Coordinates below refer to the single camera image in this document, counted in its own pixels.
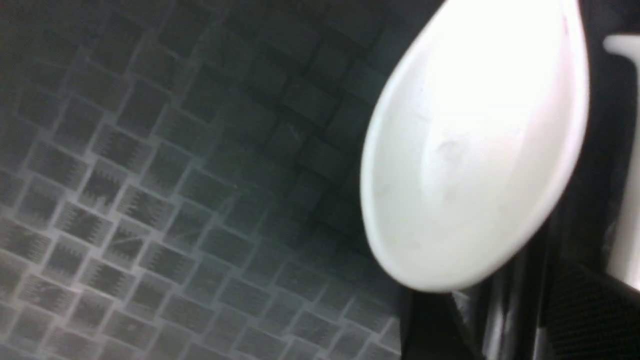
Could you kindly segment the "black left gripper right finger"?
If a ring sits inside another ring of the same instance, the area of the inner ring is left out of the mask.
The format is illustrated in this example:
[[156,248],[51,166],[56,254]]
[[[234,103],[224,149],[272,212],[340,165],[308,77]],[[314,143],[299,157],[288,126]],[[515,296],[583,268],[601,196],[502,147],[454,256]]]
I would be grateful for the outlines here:
[[567,260],[546,264],[537,319],[540,360],[637,360],[639,292]]

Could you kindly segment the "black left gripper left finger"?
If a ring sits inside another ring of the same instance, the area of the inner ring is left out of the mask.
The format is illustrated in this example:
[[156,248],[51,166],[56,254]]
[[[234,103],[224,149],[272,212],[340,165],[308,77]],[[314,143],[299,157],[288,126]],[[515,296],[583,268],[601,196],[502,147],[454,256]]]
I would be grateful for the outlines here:
[[449,292],[403,288],[400,296],[402,360],[482,360],[473,334]]

